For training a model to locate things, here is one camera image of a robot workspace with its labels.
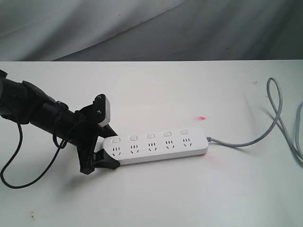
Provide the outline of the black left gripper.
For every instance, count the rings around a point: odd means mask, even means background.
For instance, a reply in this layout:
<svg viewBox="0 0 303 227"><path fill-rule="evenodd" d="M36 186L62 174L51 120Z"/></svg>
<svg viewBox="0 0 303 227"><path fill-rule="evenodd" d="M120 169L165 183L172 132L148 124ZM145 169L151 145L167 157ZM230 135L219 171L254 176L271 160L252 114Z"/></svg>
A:
<svg viewBox="0 0 303 227"><path fill-rule="evenodd" d="M117 136L117 133L110 125L100 127L93 122L93 104L75 111L75 114L78 119L71 132L71 143L77 148L80 172L89 175L95 168L119 168L119 161L112 158L104 149L95 152L99 136L108 138Z"/></svg>

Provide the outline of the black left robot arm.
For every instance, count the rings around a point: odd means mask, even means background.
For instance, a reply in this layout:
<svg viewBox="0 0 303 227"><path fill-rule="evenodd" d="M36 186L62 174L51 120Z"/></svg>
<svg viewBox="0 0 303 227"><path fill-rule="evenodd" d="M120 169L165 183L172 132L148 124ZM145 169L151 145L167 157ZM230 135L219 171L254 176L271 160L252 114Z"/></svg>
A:
<svg viewBox="0 0 303 227"><path fill-rule="evenodd" d="M120 163L104 150L95 151L99 137L117 134L109 126L110 102L106 95L97 95L92 104L72 112L37 86L7 79L0 72L0 115L20 124L32 124L77 148L80 172L89 175L95 168L116 169Z"/></svg>

